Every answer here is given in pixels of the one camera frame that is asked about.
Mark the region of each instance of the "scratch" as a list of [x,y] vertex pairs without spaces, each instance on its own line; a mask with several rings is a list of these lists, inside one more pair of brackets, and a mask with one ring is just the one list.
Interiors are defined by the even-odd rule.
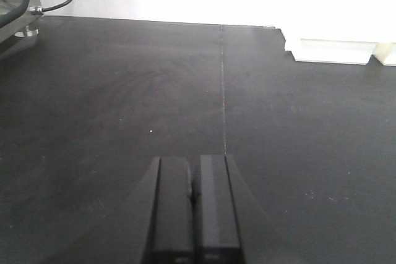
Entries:
[[227,151],[227,145],[226,145],[226,127],[225,127],[225,83],[224,83],[224,45],[223,45],[223,39],[224,39],[224,28],[223,25],[221,27],[222,30],[222,35],[220,37],[220,54],[221,54],[221,72],[222,72],[222,95],[223,95],[223,137],[224,137],[224,154]]
[[103,205],[102,201],[101,201],[100,199],[98,199],[98,201],[99,201],[101,207],[102,207],[102,208],[105,208],[105,206]]
[[383,126],[383,125],[385,125],[388,122],[389,122],[389,119],[386,119],[380,126]]

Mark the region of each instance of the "metal fitting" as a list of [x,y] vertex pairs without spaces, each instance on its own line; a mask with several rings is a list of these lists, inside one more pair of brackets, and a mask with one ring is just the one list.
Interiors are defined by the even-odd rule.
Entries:
[[32,15],[43,15],[43,7],[42,6],[31,6],[29,7],[29,12]]
[[24,26],[23,29],[15,33],[16,37],[32,37],[38,35],[38,25],[37,23],[31,23],[29,25]]

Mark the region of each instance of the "metal device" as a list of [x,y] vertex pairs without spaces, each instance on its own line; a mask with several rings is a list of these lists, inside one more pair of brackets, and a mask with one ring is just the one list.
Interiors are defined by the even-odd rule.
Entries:
[[41,7],[40,0],[0,0],[0,43],[14,34],[18,37],[38,34],[34,21],[40,14],[34,14],[30,7]]

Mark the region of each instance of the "black table surface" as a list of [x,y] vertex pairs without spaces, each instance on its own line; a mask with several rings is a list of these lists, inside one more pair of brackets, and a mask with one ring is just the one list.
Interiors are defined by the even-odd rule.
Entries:
[[295,62],[280,30],[44,17],[0,61],[0,262],[38,263],[154,156],[232,154],[308,263],[396,263],[396,68]]

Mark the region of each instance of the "black tabletop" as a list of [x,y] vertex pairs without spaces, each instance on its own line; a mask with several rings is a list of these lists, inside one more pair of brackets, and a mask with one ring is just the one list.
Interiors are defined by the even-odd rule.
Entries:
[[44,17],[0,61],[0,262],[38,263],[154,156],[232,154],[308,263],[395,263],[396,69],[295,62],[280,30]]

